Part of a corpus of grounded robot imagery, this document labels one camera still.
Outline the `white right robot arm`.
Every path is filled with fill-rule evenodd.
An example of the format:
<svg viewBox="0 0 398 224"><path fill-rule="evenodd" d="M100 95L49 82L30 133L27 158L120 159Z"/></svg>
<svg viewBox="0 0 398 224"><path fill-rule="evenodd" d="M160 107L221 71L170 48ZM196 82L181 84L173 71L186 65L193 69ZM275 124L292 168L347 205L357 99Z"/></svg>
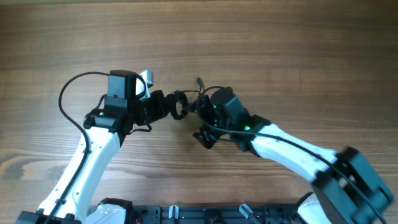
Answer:
<svg viewBox="0 0 398 224"><path fill-rule="evenodd" d="M240 150L277 162L311 185L297 207L304 223L385 223L394 196L365 156L353 147L341 152L296 138L258 115L249 114L230 87L200 93L189 109L203 127L195 137L211 148L228 135Z"/></svg>

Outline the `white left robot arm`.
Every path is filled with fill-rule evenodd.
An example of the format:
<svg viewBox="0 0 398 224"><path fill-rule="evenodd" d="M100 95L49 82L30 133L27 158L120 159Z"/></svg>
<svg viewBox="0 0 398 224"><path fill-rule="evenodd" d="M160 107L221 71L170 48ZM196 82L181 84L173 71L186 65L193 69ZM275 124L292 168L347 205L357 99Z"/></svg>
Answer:
<svg viewBox="0 0 398 224"><path fill-rule="evenodd" d="M21 212L17 223L85 223L103 172L126 136L150 132L151 123L169 114L162 91L149 91L150 70L112 70L107 77L107 93L77 126L81 140L60 180L38 209Z"/></svg>

